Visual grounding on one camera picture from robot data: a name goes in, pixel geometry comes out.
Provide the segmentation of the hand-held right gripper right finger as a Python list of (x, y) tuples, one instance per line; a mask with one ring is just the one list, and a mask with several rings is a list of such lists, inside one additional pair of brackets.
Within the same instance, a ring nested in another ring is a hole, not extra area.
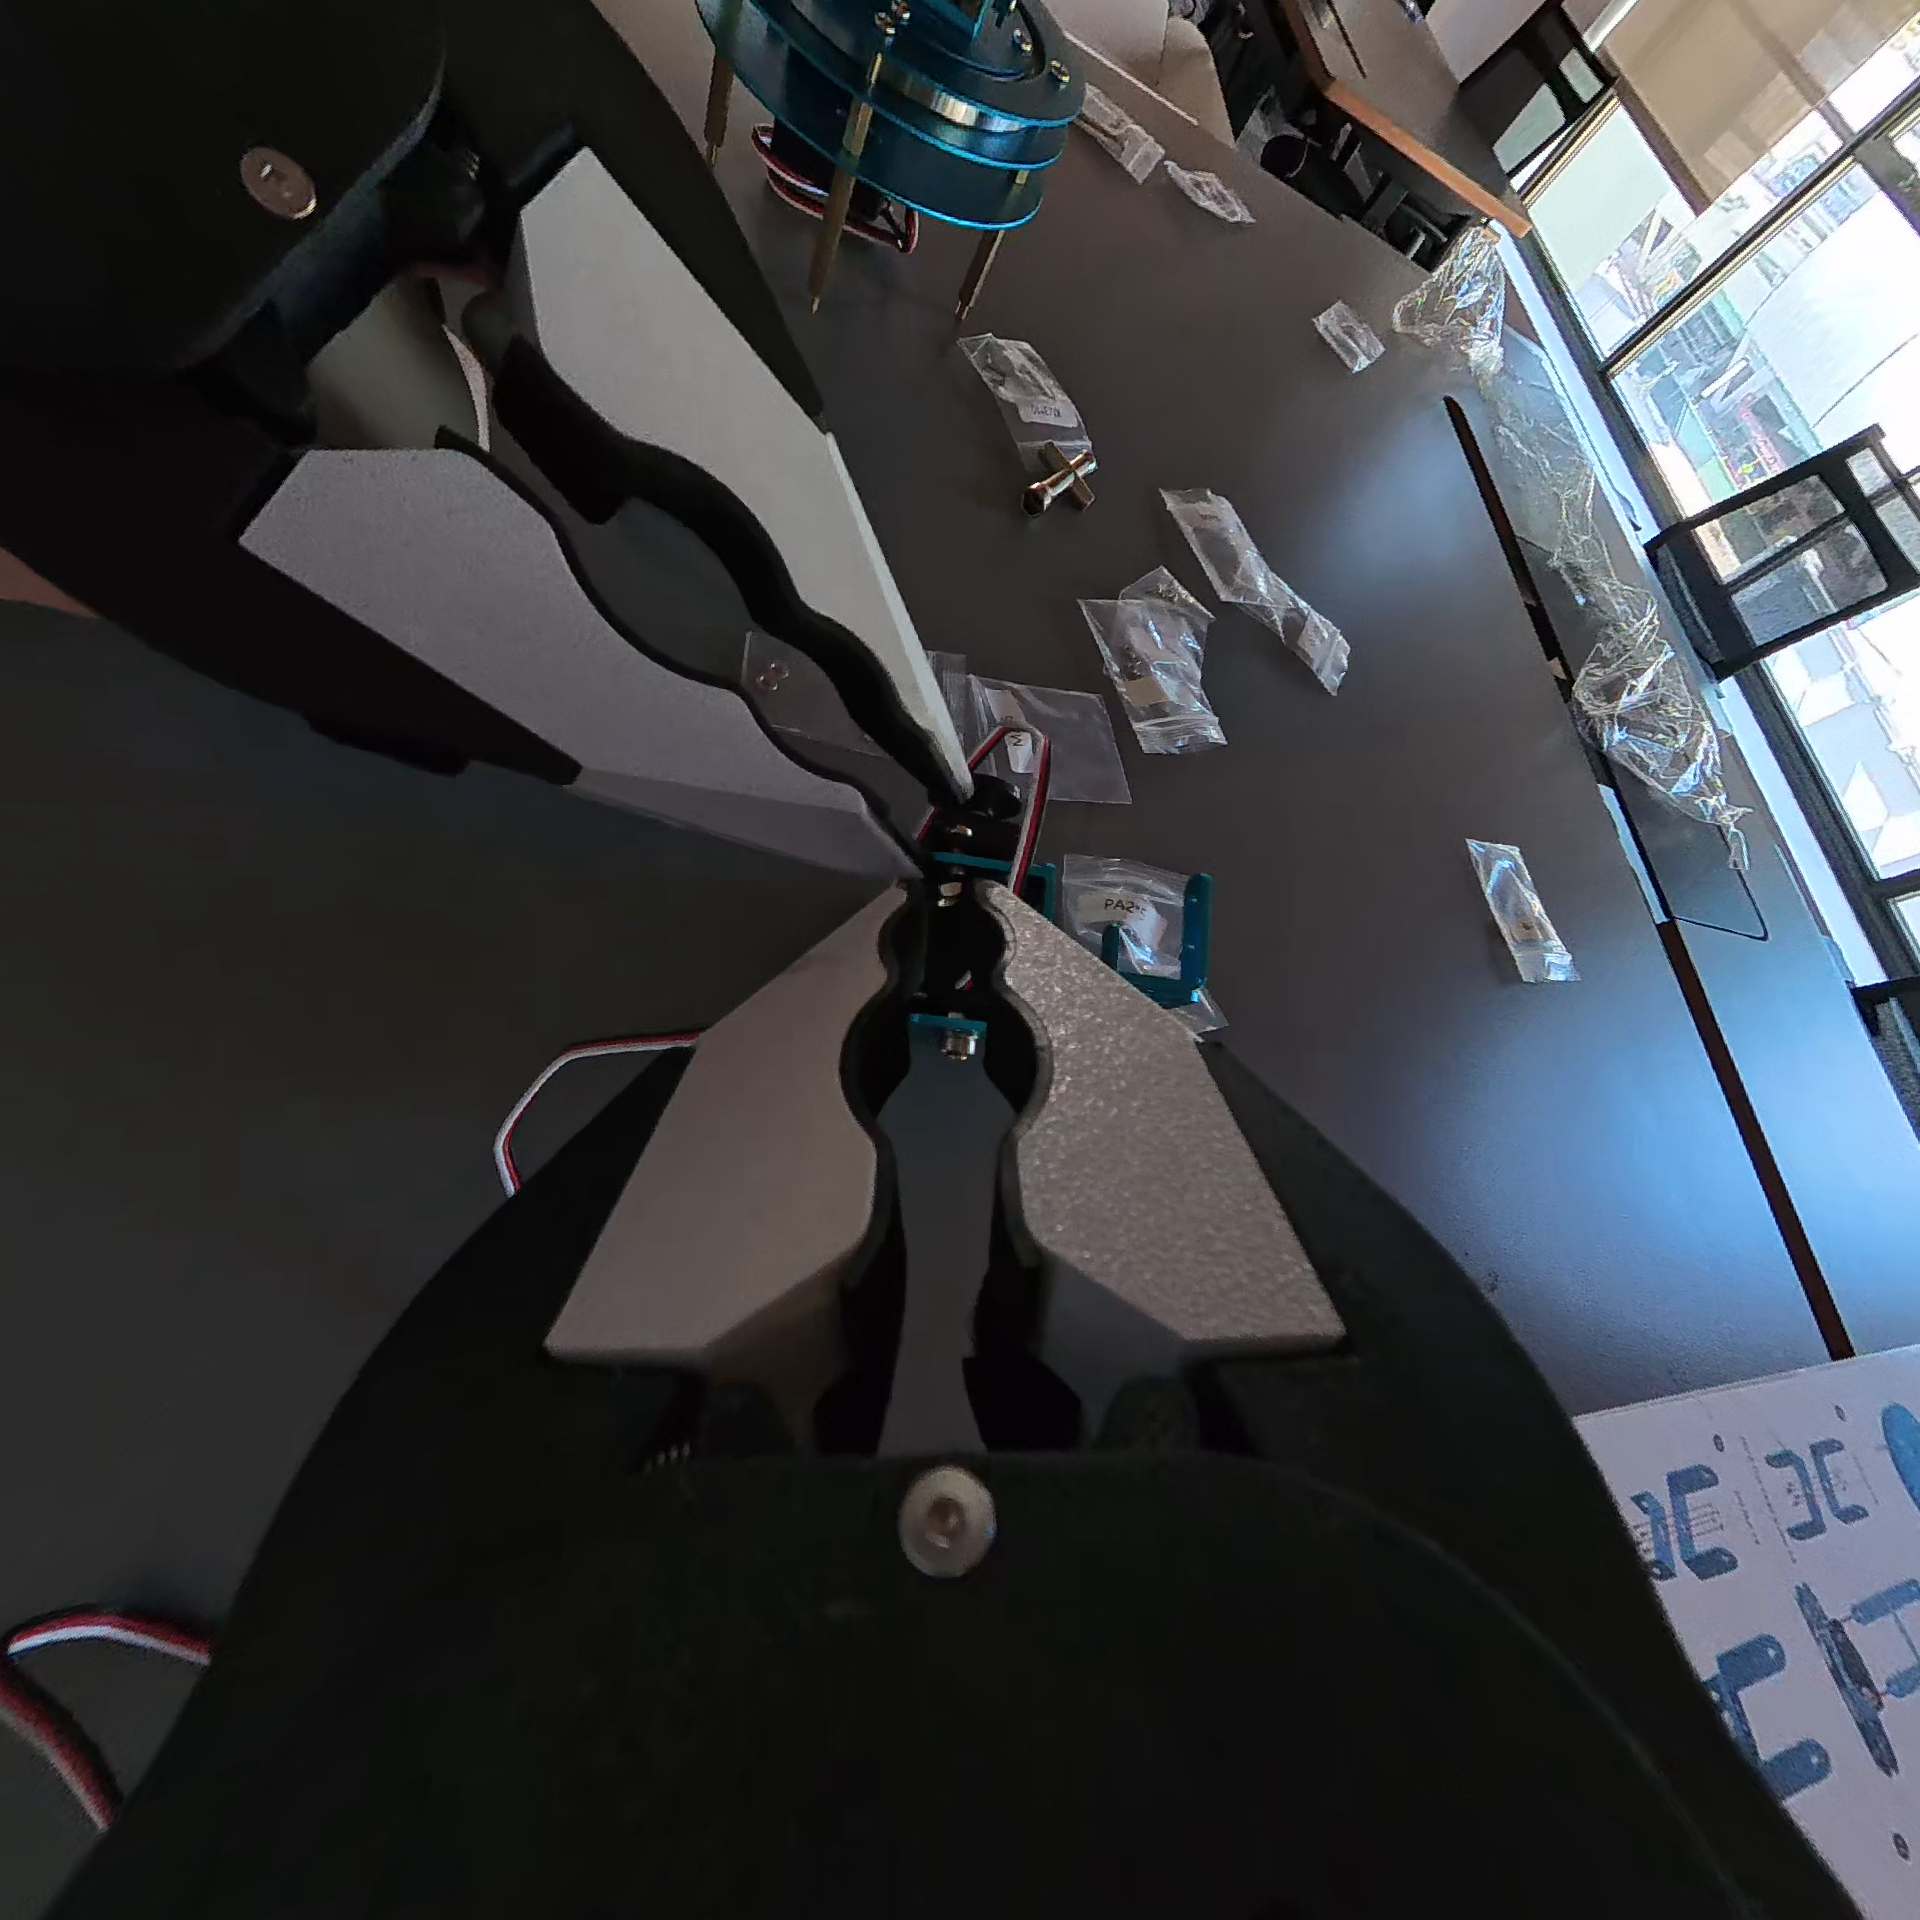
[(1130, 1385), (1332, 1352), (1341, 1317), (1194, 1032), (1002, 881), (991, 985), (1027, 1073), (1005, 1094), (981, 1423), (1099, 1423)]

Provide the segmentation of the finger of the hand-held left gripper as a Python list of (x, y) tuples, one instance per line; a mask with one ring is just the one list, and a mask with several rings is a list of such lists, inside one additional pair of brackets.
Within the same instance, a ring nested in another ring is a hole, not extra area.
[(310, 450), (238, 542), (571, 758), (587, 800), (830, 872), (915, 869), (853, 783), (801, 766), (739, 688), (622, 637), (549, 515), (474, 450)]
[(614, 481), (686, 526), (753, 623), (814, 659), (934, 800), (971, 793), (943, 691), (836, 437), (590, 147), (518, 213), (535, 346)]

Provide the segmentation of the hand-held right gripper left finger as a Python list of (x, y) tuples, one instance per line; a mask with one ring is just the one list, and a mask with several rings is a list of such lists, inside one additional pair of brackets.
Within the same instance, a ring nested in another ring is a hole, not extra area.
[(557, 1319), (553, 1360), (762, 1391), (825, 1454), (874, 1454), (905, 1319), (879, 1115), (910, 1066), (923, 888), (897, 881), (690, 1051)]

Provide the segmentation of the servo with blue bracket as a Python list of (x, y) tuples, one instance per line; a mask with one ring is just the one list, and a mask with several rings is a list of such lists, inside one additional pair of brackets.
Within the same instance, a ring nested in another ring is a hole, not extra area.
[(1212, 993), (1214, 881), (1119, 855), (1039, 855), (1054, 752), (996, 725), (966, 760), (966, 800), (930, 801), (913, 846), (934, 904), (994, 881), (1195, 1037), (1225, 1025)]

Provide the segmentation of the dark grey desk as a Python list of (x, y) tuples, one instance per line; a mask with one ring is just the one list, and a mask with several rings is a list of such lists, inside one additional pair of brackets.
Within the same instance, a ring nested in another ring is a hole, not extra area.
[[(1425, 281), (1075, 119), (998, 240), (741, 82), (711, 167), (918, 639), (1095, 691), (1132, 801), (1043, 857), (1214, 877), (1195, 1037), (1334, 1302), (1321, 1355), (989, 1439), (962, 1357), (1015, 1113), (879, 1115), (879, 1447), (545, 1336), (700, 1037), (876, 879), (347, 746), (5, 597), (5, 1914), (1860, 1914), (1727, 1737), (1574, 1418), (1842, 1325), (1641, 913)], [(1354, 375), (1313, 317), (1383, 343)], [(1031, 343), (1095, 505), (957, 343)], [(1350, 645), (1326, 694), (1162, 488)], [(1139, 750), (1081, 617), (1214, 615), (1227, 745)], [(1517, 977), (1467, 838), (1580, 981)]]

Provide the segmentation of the small clear bag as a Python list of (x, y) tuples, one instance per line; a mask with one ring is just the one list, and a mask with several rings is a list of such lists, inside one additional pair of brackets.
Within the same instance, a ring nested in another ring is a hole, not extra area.
[(1523, 850), (1481, 838), (1466, 847), (1517, 977), (1537, 986), (1577, 983), (1577, 960), (1551, 926)]

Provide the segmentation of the white cardboard box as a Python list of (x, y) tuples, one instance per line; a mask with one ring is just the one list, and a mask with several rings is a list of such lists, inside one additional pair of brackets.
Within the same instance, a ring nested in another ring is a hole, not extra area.
[(1235, 129), (1207, 35), (1187, 1), (1046, 1), (1071, 41), (1225, 146)]

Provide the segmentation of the long clear screw bag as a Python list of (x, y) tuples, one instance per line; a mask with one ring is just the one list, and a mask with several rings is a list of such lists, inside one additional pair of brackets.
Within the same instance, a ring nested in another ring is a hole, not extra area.
[(1265, 623), (1326, 694), (1338, 694), (1350, 664), (1350, 645), (1283, 581), (1235, 505), (1204, 486), (1165, 486), (1158, 498), (1207, 574), (1214, 597)]

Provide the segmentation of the crumpled clear plastic film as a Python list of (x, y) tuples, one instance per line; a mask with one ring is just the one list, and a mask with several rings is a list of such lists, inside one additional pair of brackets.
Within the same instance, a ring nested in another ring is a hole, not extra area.
[(1463, 223), (1425, 285), (1395, 309), (1399, 335), (1463, 366), (1489, 431), (1494, 495), (1574, 611), (1582, 657), (1571, 703), (1590, 745), (1668, 811), (1710, 827), (1730, 871), (1746, 872), (1746, 809), (1730, 794), (1721, 734), (1695, 673), (1682, 664), (1641, 566), (1610, 546), (1601, 469), (1542, 350), (1505, 317), (1497, 227)]

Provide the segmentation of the instruction booklet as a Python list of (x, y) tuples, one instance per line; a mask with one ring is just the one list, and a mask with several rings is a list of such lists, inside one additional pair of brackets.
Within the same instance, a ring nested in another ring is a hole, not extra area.
[(1574, 1425), (1727, 1737), (1860, 1914), (1917, 1914), (1917, 1347)]

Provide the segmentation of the wooden table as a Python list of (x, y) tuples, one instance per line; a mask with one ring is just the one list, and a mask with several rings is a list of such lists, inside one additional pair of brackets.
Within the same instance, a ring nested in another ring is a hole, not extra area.
[(1403, 1), (1278, 1), (1310, 93), (1475, 217), (1523, 240), (1532, 219), (1425, 16)]

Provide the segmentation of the black mesh chair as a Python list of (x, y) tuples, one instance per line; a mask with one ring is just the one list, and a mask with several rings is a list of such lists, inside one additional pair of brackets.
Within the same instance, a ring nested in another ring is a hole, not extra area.
[(1915, 594), (1915, 474), (1873, 423), (1644, 550), (1698, 664), (1726, 683)]

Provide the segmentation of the white roller blind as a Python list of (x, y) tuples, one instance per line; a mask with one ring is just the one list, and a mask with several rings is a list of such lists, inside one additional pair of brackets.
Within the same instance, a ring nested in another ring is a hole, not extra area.
[(1693, 209), (1878, 57), (1906, 1), (1634, 1), (1595, 27), (1623, 106)]

